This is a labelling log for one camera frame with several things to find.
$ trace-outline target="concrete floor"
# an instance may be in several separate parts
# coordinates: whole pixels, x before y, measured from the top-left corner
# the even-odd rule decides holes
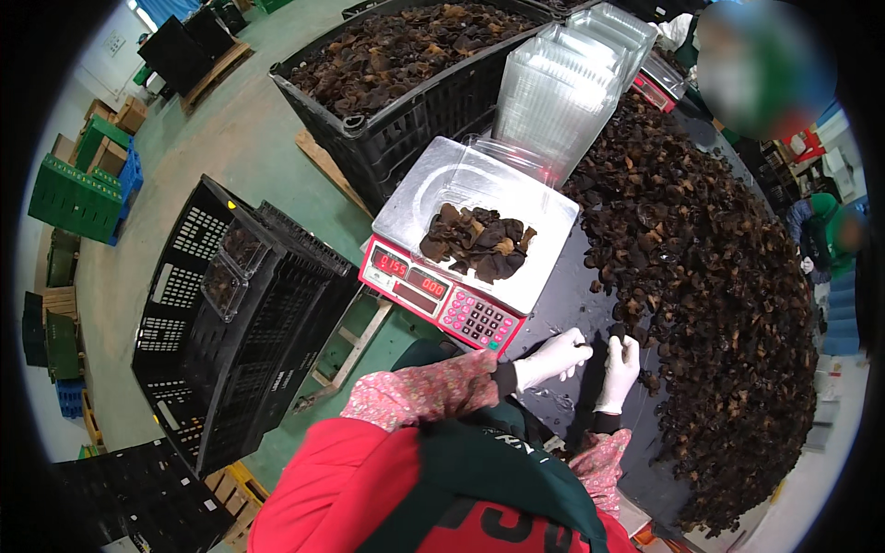
[[[115,248],[84,240],[76,284],[81,329],[88,357],[87,383],[108,449],[157,439],[156,424],[130,369],[135,329],[150,279],[166,238],[201,173],[258,206],[267,200],[321,240],[358,264],[359,245],[371,233],[371,220],[351,204],[295,145],[301,121],[267,77],[282,61],[341,22],[353,0],[294,0],[270,16],[245,14],[251,24],[239,38],[255,55],[230,74],[186,118],[178,97],[150,107],[135,137],[145,184]],[[373,306],[360,304],[349,322],[357,335]],[[265,435],[260,450],[245,459],[265,487],[272,489],[314,420],[340,412],[358,376],[389,368],[421,335],[439,335],[407,311],[395,310],[339,394]],[[328,352],[330,363],[346,350]]]

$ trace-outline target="stack of clear plastic containers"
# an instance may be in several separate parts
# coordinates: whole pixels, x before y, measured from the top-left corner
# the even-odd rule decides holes
[[[585,51],[602,46],[563,31],[551,38]],[[507,57],[492,136],[546,159],[557,190],[617,107],[622,79],[607,66],[618,71],[612,54],[588,57],[536,37]]]
[[[627,50],[627,70],[623,75],[621,92],[627,92],[630,88],[658,37],[657,29],[606,2],[576,12],[568,18],[566,27],[580,31],[606,45],[620,45]]]

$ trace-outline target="black fungus pile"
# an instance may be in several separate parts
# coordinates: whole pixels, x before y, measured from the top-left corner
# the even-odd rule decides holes
[[[693,491],[677,523],[736,528],[812,426],[818,356],[797,246],[727,162],[638,95],[621,98],[565,192],[599,269],[590,289],[614,292],[612,316],[660,355],[641,380],[670,394],[658,460]]]
[[[289,80],[341,118],[369,116],[443,69],[535,27],[484,4],[374,14],[312,53]]]
[[[450,270],[467,274],[468,269],[474,269],[477,279],[494,284],[495,280],[509,279],[522,267],[528,243],[536,234],[532,227],[523,232],[522,221],[501,219],[495,210],[476,207],[458,211],[452,204],[443,204],[420,249],[436,263],[454,258]]]

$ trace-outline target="hand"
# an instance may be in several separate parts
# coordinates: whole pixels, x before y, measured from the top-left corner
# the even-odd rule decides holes
[[[605,360],[603,392],[596,400],[593,411],[620,415],[627,393],[639,377],[639,342],[632,336],[624,336],[623,345],[618,336],[609,338],[609,357]]]
[[[517,391],[522,394],[556,375],[563,382],[574,376],[574,368],[593,357],[593,348],[588,345],[575,347],[579,343],[584,343],[584,335],[577,328],[569,328],[550,338],[531,356],[513,361]]]
[[[810,257],[806,257],[799,263],[799,268],[802,269],[803,273],[808,274],[814,270],[814,262]]]

